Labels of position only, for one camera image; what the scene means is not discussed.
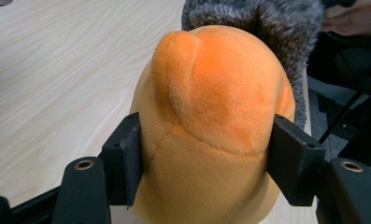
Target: orange plush toy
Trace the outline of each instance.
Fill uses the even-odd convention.
[[[146,223],[258,223],[279,189],[266,171],[275,114],[291,85],[257,37],[228,26],[167,34],[136,87]]]

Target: light wood surface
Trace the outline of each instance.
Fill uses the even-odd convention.
[[[127,115],[160,38],[180,29],[182,1],[15,0],[0,7],[0,195],[11,206],[97,156]],[[264,223],[317,223],[280,196]],[[140,223],[112,208],[116,223]]]

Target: gray furry object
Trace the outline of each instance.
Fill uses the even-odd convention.
[[[276,54],[293,87],[295,124],[304,128],[303,70],[321,28],[320,0],[186,0],[182,30],[227,25],[260,38]]]

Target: black chair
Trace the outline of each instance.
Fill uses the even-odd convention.
[[[347,122],[358,123],[358,132],[341,150],[338,157],[371,166],[371,46],[365,43],[367,42],[348,39],[341,41],[338,40],[338,35],[321,34],[315,50],[310,55],[307,73],[325,83],[356,91],[319,142],[323,143],[337,124],[346,117]],[[363,94],[367,94],[368,98],[351,109]]]

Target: fuzzy fabric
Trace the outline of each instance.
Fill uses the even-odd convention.
[[[261,40],[229,26],[167,34],[136,87],[146,223],[258,223],[279,189],[266,171],[275,114],[291,85]]]
[[[186,0],[182,29],[227,25],[260,38],[286,71],[296,102],[295,124],[305,128],[303,71],[321,29],[323,5],[319,0]]]

